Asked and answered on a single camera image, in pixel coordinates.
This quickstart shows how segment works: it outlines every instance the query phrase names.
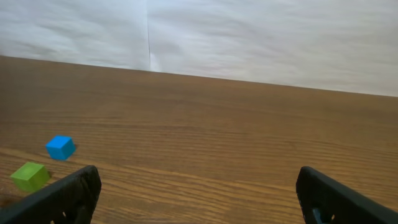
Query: cube top face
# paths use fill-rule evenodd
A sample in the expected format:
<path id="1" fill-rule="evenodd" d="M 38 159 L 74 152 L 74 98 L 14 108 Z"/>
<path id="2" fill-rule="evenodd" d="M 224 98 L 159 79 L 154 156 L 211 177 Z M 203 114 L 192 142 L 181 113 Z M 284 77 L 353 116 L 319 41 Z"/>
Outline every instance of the cube top face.
<path id="1" fill-rule="evenodd" d="M 71 141 L 72 138 L 68 136 L 55 136 L 45 147 L 52 147 L 52 148 L 62 148 L 68 141 Z"/>
<path id="2" fill-rule="evenodd" d="M 13 173 L 11 177 L 20 180 L 29 180 L 43 167 L 43 165 L 36 164 L 34 162 L 27 162 L 25 163 L 25 165 L 15 171 L 15 173 Z"/>

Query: white wall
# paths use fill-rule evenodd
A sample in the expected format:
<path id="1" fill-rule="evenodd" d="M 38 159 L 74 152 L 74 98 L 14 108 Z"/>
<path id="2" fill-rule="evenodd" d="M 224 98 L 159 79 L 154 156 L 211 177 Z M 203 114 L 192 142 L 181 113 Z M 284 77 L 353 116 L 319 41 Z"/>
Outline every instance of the white wall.
<path id="1" fill-rule="evenodd" d="M 0 54 L 398 96 L 396 0 L 111 2 L 1 1 Z"/>

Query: brown tabletop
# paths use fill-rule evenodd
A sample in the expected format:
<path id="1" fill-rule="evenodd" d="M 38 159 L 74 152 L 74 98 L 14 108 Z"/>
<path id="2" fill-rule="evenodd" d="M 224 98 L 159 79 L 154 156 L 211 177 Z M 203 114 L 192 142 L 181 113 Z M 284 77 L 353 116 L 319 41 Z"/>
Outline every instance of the brown tabletop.
<path id="1" fill-rule="evenodd" d="M 27 161 L 49 183 L 93 164 L 92 223 L 304 223 L 312 166 L 398 211 L 397 118 L 393 97 L 0 57 L 0 197 L 27 195 Z"/>

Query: black object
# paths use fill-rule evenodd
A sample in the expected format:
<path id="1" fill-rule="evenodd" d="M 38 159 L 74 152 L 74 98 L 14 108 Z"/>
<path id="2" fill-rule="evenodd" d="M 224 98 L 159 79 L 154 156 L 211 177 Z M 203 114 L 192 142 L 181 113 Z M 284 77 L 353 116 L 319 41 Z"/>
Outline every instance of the black object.
<path id="1" fill-rule="evenodd" d="M 311 167 L 301 168 L 296 192 L 306 224 L 398 223 L 398 213 Z"/>
<path id="2" fill-rule="evenodd" d="M 0 210 L 0 224 L 89 224 L 101 192 L 95 166 L 69 176 Z"/>

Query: wooden table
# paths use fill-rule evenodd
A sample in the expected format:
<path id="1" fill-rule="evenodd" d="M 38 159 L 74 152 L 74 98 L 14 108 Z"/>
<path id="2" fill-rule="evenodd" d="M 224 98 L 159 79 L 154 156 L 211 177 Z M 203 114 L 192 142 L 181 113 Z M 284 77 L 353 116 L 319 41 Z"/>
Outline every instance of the wooden table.
<path id="1" fill-rule="evenodd" d="M 27 161 L 50 183 L 94 164 L 92 223 L 293 224 L 312 166 L 398 211 L 397 118 L 393 97 L 0 57 L 0 194 L 26 195 Z"/>

